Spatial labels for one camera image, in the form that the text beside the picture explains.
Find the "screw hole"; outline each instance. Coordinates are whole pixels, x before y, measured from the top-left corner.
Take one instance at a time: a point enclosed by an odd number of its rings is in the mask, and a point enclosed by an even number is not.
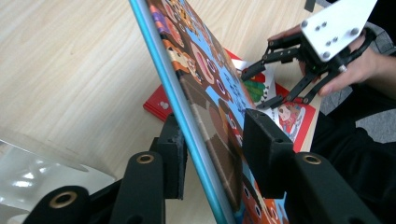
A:
[[[141,155],[136,160],[137,160],[137,162],[139,162],[141,164],[146,164],[146,163],[151,163],[152,161],[154,161],[154,157],[151,155]]]
[[[321,164],[321,160],[318,157],[311,156],[311,155],[304,156],[303,160],[308,163],[314,164],[314,165]]]
[[[77,198],[74,191],[62,192],[51,199],[49,206],[52,208],[63,208],[72,203]]]

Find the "table surface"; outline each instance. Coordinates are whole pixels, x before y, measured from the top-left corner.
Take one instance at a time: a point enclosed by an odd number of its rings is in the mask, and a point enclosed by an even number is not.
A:
[[[224,48],[252,62],[269,36],[311,15],[305,0],[189,2]],[[297,63],[276,66],[283,86],[300,78]],[[0,3],[0,139],[122,178],[160,134],[163,123],[142,107],[159,85],[127,0]],[[167,223],[215,222],[191,160],[184,198],[167,201]]]

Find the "finger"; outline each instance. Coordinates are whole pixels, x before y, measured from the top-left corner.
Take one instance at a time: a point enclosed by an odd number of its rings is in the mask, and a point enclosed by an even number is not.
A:
[[[317,83],[318,80],[321,80],[321,76],[315,77],[314,80],[312,80],[312,83]]]
[[[351,75],[348,71],[340,74],[338,77],[333,78],[330,82],[324,85],[318,92],[319,96],[327,96],[332,92],[340,91],[349,84],[352,84]]]
[[[300,33],[300,32],[301,32],[300,25],[296,25],[296,26],[294,26],[293,28],[291,28],[291,29],[289,29],[287,31],[284,31],[284,32],[281,32],[281,33],[279,33],[277,35],[273,35],[273,36],[269,37],[268,41],[280,39],[280,38],[283,38],[283,37],[286,37],[286,36],[290,36],[290,35],[295,35],[295,34]]]
[[[305,76],[305,63],[299,61],[298,65],[300,66],[300,70],[303,73],[303,76]]]

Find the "black clamp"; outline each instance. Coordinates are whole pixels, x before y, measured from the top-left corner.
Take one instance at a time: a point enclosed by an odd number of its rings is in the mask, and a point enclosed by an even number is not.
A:
[[[246,111],[243,152],[264,198],[287,193],[290,223],[379,223],[325,158],[294,153],[289,138],[258,110]]]
[[[268,48],[264,55],[262,55],[262,59],[243,70],[241,78],[244,81],[251,79],[264,71],[267,63],[289,63],[296,58],[297,60],[305,63],[304,77],[293,89],[291,89],[288,95],[277,95],[261,105],[258,105],[257,108],[276,108],[285,102],[296,102],[309,105],[318,91],[330,80],[346,71],[347,65],[360,57],[375,38],[376,35],[374,31],[370,28],[365,28],[365,40],[358,49],[350,52],[349,48],[346,47],[326,63],[319,59],[312,46],[301,32],[295,35],[269,41]],[[306,96],[299,96],[309,83],[326,72],[328,75],[323,78]]]
[[[123,179],[92,195],[79,186],[47,194],[23,223],[165,223],[165,199],[182,199],[187,146],[168,116],[149,151],[132,156]]]

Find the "colorful illustration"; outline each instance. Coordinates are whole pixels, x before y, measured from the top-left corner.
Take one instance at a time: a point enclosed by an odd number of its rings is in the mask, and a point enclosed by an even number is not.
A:
[[[276,85],[276,93],[287,95],[289,92],[283,87]],[[293,149],[295,152],[301,151],[315,111],[315,108],[311,105],[293,102],[287,102],[277,108],[279,127],[294,143]]]
[[[235,213],[235,220],[238,223],[288,223],[283,213],[283,200],[264,199],[254,177],[249,170],[243,169],[248,167],[242,153],[245,111],[265,101],[270,93],[275,94],[275,84],[268,84],[274,83],[274,78],[262,75],[244,84],[229,52],[224,50],[186,1],[147,2],[175,76],[189,100]],[[255,93],[250,96],[249,92],[253,91]],[[305,118],[303,110],[297,114],[286,109],[282,111],[285,113],[279,115],[290,115],[282,122],[291,136],[294,129],[301,126],[299,116]]]

